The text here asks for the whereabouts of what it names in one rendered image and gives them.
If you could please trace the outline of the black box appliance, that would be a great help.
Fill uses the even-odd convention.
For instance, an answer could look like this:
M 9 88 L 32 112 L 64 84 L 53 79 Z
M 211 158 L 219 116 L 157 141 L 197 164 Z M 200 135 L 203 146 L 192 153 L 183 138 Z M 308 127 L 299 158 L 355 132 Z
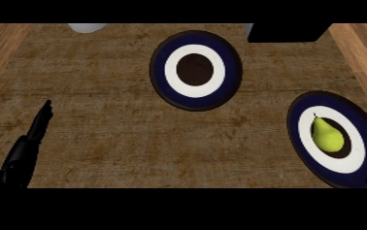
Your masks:
M 315 42 L 330 23 L 246 23 L 250 43 Z

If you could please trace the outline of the green pear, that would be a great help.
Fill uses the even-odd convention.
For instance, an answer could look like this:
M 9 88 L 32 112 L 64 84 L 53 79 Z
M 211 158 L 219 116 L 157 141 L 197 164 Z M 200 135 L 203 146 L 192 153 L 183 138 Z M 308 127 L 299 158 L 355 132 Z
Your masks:
M 339 129 L 321 118 L 315 117 L 312 141 L 325 152 L 337 152 L 345 146 L 345 137 Z

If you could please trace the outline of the pale grey round object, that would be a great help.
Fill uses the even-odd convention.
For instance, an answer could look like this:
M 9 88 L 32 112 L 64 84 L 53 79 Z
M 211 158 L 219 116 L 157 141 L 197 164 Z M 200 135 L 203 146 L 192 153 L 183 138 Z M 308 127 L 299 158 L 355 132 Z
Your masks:
M 106 27 L 105 23 L 71 23 L 68 25 L 77 33 L 93 33 Z

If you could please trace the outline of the blue and white plate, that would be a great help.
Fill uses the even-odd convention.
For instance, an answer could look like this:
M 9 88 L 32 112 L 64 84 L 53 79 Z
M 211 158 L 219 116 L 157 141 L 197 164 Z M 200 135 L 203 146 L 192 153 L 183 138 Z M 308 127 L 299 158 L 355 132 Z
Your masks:
M 201 30 L 172 35 L 155 49 L 149 76 L 161 99 L 186 111 L 220 107 L 243 79 L 240 55 L 228 41 Z
M 312 141 L 315 117 L 343 130 L 349 153 L 330 156 Z M 287 127 L 297 156 L 314 175 L 333 187 L 367 188 L 367 113 L 340 95 L 327 91 L 305 92 L 288 108 Z

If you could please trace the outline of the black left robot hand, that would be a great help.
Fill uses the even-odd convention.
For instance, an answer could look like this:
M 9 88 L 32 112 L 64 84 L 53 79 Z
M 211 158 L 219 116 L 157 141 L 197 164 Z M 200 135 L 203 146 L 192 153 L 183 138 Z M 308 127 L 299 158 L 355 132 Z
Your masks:
M 28 186 L 38 148 L 52 117 L 52 101 L 47 100 L 35 115 L 28 132 L 19 136 L 4 159 L 0 168 L 0 188 L 27 188 Z

